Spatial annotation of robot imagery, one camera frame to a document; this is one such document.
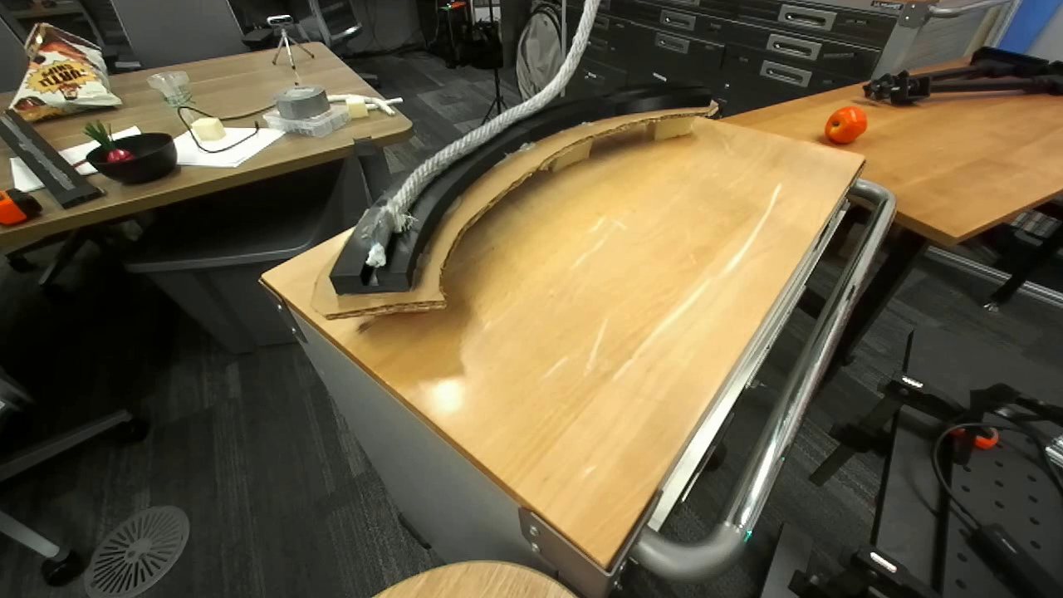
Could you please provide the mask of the curved cardboard base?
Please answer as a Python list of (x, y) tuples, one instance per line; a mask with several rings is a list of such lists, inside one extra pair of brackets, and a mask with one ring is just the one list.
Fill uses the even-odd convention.
[(343, 316), (385, 316), (385, 312), (424, 312), (445, 306), (445, 270), (453, 263), (453, 254), (459, 244), (504, 199), (511, 199), (523, 187), (527, 187), (540, 172), (569, 169), (581, 159), (588, 159), (594, 151), (612, 148), (617, 139), (674, 139), (687, 136), (690, 128), (700, 117), (714, 115), (696, 115), (696, 111), (659, 111), (641, 117), (609, 117), (597, 122), (571, 128), (564, 135), (556, 135), (540, 144), (532, 144), (518, 151), (515, 158), (504, 158), (498, 167), (482, 172), (463, 199), (453, 205), (453, 213), (443, 220), (434, 241), (430, 244), (419, 270), (419, 284), (408, 293), (336, 293), (329, 284), (333, 267), (316, 284), (312, 302), (325, 318)]

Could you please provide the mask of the grey drawer cabinet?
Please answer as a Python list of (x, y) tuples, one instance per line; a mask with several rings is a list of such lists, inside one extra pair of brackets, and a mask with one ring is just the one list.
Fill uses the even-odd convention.
[(704, 86), (729, 115), (962, 59), (1002, 0), (606, 0), (579, 95)]

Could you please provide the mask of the round wooden stool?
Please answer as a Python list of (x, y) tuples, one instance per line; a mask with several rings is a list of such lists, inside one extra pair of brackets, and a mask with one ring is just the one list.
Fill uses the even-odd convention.
[(563, 581), (508, 561), (456, 561), (383, 589), (375, 598), (579, 598)]

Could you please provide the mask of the grey tape roll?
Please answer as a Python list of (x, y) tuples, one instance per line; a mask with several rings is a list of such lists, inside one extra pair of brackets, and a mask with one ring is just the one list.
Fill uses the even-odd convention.
[(321, 117), (325, 111), (329, 111), (329, 98), (320, 86), (289, 86), (277, 100), (277, 115), (281, 119), (312, 119), (312, 117)]

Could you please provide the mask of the small white tripod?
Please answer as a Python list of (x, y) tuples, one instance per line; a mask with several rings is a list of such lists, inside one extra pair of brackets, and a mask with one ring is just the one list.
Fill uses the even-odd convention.
[(277, 36), (273, 64), (300, 74), (312, 49), (295, 36), (295, 20), (289, 14), (266, 17), (270, 34)]

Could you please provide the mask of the orange round fruit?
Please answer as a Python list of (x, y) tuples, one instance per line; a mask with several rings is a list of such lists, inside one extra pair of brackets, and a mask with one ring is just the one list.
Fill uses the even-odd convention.
[(824, 139), (835, 148), (851, 148), (866, 135), (866, 115), (859, 108), (839, 108), (824, 122)]

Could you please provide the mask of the black bowl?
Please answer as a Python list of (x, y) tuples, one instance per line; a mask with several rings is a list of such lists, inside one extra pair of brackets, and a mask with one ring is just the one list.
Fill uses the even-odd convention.
[(124, 187), (154, 183), (177, 169), (177, 148), (170, 135), (135, 135), (94, 148), (88, 164)]

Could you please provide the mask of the black flat bar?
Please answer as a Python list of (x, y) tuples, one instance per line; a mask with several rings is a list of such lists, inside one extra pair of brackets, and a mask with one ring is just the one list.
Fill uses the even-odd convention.
[(30, 167), (62, 209), (101, 199), (101, 190), (83, 181), (23, 117), (3, 115), (0, 139)]

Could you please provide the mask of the chip snack bag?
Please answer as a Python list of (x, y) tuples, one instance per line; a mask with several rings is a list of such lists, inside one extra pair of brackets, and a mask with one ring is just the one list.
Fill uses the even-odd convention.
[(11, 111), (23, 119), (39, 122), (60, 115), (119, 108), (104, 49), (94, 39), (55, 23), (32, 23), (23, 57), (28, 69), (11, 100)]

